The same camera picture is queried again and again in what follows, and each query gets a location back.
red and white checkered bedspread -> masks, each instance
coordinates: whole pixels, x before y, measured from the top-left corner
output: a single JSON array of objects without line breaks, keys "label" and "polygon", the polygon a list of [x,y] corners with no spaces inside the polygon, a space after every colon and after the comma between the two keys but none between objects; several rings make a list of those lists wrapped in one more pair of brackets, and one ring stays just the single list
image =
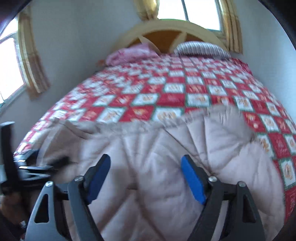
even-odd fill
[{"label": "red and white checkered bedspread", "polygon": [[33,126],[16,154],[55,118],[111,123],[162,120],[222,103],[236,105],[257,132],[283,179],[286,216],[296,198],[296,129],[291,118],[239,60],[172,57],[105,68],[79,84]]}]

pink pillow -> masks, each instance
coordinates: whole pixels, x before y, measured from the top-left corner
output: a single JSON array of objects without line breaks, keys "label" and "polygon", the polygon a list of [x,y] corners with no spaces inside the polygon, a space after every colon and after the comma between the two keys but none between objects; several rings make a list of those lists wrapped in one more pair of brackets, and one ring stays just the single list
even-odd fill
[{"label": "pink pillow", "polygon": [[115,66],[150,57],[158,57],[158,55],[155,51],[149,48],[149,44],[137,44],[129,48],[117,50],[110,54],[106,59],[106,65]]}]

arched headboard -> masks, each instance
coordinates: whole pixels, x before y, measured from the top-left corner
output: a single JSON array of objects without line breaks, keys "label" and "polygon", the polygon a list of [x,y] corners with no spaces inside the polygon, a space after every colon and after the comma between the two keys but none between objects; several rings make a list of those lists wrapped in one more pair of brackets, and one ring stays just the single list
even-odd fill
[{"label": "arched headboard", "polygon": [[137,24],[120,36],[113,51],[141,42],[152,42],[162,53],[172,53],[182,42],[203,41],[216,44],[227,50],[225,45],[211,31],[182,20],[150,20]]}]

window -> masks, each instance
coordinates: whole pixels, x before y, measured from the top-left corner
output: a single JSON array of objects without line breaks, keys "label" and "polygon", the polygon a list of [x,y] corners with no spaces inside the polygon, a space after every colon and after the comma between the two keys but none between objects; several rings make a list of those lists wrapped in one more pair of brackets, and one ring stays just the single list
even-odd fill
[{"label": "window", "polygon": [[17,55],[17,19],[0,35],[0,106],[24,85]]},{"label": "window", "polygon": [[222,32],[219,0],[161,0],[159,19],[179,19]]}]

window sill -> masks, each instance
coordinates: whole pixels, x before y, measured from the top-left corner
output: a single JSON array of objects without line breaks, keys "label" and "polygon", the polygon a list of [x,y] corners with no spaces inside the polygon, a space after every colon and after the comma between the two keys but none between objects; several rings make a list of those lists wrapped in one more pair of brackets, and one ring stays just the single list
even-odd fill
[{"label": "window sill", "polygon": [[8,99],[6,99],[4,101],[4,103],[0,107],[0,117],[3,115],[3,113],[9,107],[9,105],[12,102],[14,102],[25,90],[26,90],[26,86],[25,85],[19,87],[11,96],[8,97]]}]

